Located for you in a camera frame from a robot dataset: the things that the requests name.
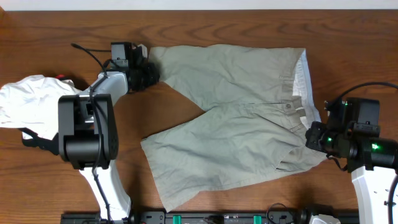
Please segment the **khaki green shorts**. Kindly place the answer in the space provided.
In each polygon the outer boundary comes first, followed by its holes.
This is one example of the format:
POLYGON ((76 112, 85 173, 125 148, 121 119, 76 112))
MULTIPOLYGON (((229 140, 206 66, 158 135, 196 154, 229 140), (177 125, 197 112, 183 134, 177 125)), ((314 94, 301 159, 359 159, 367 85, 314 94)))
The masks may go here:
POLYGON ((306 147, 320 120, 304 48, 154 47, 162 82, 199 117, 142 140, 164 208, 202 191, 229 190, 310 170, 325 155, 306 147))

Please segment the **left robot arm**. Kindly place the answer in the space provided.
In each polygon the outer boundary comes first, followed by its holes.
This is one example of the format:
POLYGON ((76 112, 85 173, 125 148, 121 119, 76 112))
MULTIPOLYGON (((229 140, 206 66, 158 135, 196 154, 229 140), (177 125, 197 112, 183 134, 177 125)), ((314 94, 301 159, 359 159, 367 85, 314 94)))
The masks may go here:
POLYGON ((61 223, 139 223, 116 167, 114 106, 122 96, 158 83, 160 73, 142 44, 113 42, 109 52, 95 82, 58 101, 59 154, 87 180, 100 207, 98 213, 65 213, 61 223))

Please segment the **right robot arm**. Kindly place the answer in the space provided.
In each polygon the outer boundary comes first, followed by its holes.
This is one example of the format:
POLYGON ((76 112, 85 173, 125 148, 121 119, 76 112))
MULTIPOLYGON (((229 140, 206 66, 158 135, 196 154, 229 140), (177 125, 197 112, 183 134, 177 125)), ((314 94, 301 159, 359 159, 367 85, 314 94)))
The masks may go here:
POLYGON ((379 101, 347 98, 327 104, 328 121, 314 121, 306 147, 327 159, 346 159, 340 170, 351 175, 360 223, 397 221, 397 141, 380 137, 379 101))

